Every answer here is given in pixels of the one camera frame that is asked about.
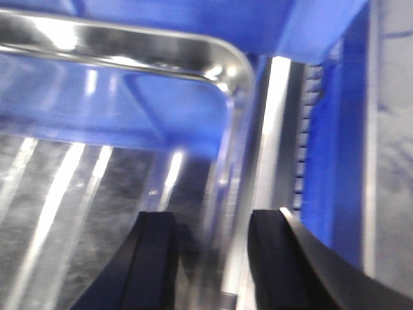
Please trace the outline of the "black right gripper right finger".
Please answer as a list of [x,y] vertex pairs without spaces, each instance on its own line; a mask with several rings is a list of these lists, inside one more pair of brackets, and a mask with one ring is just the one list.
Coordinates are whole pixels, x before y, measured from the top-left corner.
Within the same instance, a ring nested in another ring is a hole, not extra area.
[[258,309],[412,309],[323,245],[286,208],[254,210],[248,259]]

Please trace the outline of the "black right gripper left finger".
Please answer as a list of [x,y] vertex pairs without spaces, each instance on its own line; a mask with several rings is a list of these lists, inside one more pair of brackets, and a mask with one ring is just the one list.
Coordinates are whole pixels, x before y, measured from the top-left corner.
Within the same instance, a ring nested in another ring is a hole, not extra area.
[[171,212],[140,212],[118,251],[72,309],[174,309],[179,258]]

